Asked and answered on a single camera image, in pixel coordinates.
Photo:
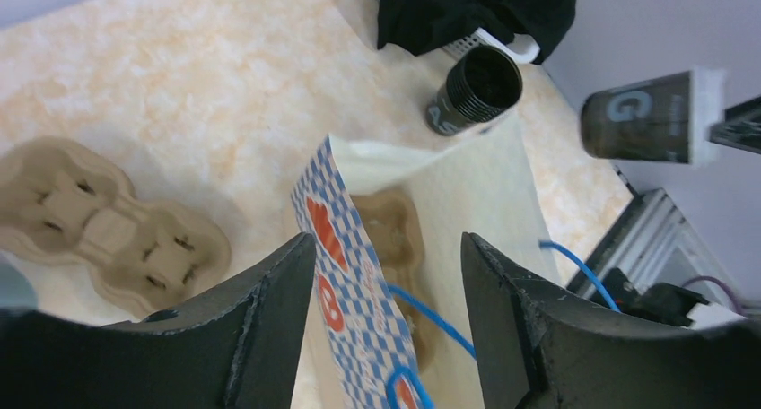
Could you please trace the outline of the white plastic basket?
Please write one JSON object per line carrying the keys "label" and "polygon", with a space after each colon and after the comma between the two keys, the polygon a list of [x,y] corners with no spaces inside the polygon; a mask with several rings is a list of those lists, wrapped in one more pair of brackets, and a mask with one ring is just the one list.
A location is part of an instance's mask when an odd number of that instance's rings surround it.
{"label": "white plastic basket", "polygon": [[512,42],[504,44],[483,28],[478,28],[474,33],[463,39],[455,40],[442,49],[456,60],[459,60],[472,48],[479,46],[498,48],[520,65],[532,64],[538,57],[540,50],[538,43],[530,35],[516,34]]}

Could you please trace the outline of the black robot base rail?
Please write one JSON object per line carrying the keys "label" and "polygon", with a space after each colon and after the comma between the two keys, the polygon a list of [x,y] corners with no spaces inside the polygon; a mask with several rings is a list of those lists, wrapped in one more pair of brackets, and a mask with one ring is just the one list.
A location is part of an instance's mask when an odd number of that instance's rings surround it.
{"label": "black robot base rail", "polygon": [[729,276],[663,189],[636,196],[586,265],[631,316],[691,329],[747,316]]}

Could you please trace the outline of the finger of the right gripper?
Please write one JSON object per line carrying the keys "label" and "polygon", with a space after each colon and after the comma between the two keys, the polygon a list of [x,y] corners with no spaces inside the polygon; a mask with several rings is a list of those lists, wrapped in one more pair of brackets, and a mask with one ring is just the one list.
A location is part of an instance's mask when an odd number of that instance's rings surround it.
{"label": "finger of the right gripper", "polygon": [[712,126],[710,142],[760,154],[759,96],[728,108],[724,120]]}

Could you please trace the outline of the cardboard cup carrier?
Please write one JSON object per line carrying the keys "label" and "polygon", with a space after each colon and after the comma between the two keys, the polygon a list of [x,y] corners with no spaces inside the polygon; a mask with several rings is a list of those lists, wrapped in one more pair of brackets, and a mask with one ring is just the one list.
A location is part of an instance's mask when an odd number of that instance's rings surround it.
{"label": "cardboard cup carrier", "polygon": [[[401,188],[389,188],[372,195],[352,195],[365,232],[380,261],[387,283],[429,303],[432,299],[423,285],[425,250],[423,236],[411,197]],[[407,321],[415,348],[417,367],[425,371],[433,361],[441,333],[431,319],[399,296],[395,302]]]}
{"label": "cardboard cup carrier", "polygon": [[232,261],[211,219],[139,200],[113,162],[53,136],[1,159],[1,247],[40,265],[83,265],[101,297],[138,318],[214,287]]}

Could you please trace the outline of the blue straw holder cup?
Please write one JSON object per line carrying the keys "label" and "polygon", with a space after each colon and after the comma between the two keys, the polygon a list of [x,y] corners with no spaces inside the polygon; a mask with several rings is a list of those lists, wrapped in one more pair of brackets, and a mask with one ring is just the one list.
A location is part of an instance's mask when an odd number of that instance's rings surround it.
{"label": "blue straw holder cup", "polygon": [[1,308],[36,309],[38,296],[29,280],[9,260],[1,257]]}

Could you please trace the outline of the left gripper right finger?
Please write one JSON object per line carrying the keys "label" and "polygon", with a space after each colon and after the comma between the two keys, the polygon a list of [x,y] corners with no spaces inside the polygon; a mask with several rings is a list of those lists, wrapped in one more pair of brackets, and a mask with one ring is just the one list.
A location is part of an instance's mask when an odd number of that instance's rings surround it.
{"label": "left gripper right finger", "polygon": [[460,262],[488,408],[757,408],[760,325],[704,330],[616,313],[475,233]]}

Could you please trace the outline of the stack of black cups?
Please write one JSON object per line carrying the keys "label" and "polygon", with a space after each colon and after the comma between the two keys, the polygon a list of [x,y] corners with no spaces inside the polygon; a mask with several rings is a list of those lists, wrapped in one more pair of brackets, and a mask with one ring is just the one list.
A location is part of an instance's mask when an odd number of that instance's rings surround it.
{"label": "stack of black cups", "polygon": [[458,135],[499,118],[519,102],[522,92],[520,69],[505,52],[472,48],[426,106],[425,123],[438,135]]}

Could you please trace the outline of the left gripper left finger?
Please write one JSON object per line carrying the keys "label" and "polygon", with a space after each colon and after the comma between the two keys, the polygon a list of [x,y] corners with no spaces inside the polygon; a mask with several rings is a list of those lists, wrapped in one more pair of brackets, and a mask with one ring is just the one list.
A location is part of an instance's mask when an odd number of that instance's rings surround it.
{"label": "left gripper left finger", "polygon": [[4,408],[287,408],[316,241],[300,233],[258,264],[141,322],[91,326],[1,311]]}

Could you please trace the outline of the black coffee cup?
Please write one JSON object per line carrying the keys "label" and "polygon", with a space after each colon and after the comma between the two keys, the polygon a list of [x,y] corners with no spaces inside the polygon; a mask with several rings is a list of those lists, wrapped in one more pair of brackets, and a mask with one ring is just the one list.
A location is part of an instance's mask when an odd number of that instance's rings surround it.
{"label": "black coffee cup", "polygon": [[598,91],[582,105],[582,147],[592,157],[690,162],[692,73]]}

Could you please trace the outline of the checkered paper takeout bag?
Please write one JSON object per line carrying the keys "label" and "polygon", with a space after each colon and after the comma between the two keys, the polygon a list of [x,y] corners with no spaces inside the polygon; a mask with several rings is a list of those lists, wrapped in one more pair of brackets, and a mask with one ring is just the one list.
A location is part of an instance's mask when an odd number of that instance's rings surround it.
{"label": "checkered paper takeout bag", "polygon": [[425,303],[466,339],[472,334],[460,263],[465,232],[558,285],[574,267],[539,246],[560,242],[590,253],[631,200],[605,161],[589,158],[562,125],[546,150],[542,132],[519,117],[434,152],[328,136],[284,209],[288,234],[311,233],[317,262],[305,342],[321,408],[384,408],[397,366],[421,380],[435,408],[484,406],[476,361],[441,333],[425,371],[352,195],[399,187],[412,199],[424,242]]}

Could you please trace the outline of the black cloth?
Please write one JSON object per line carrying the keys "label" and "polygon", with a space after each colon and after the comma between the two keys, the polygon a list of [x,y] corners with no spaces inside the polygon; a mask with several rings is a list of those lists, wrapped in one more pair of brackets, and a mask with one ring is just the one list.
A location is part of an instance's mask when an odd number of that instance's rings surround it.
{"label": "black cloth", "polygon": [[571,29],[577,0],[380,0],[377,47],[418,57],[483,29],[504,45],[518,35],[538,44],[541,65]]}

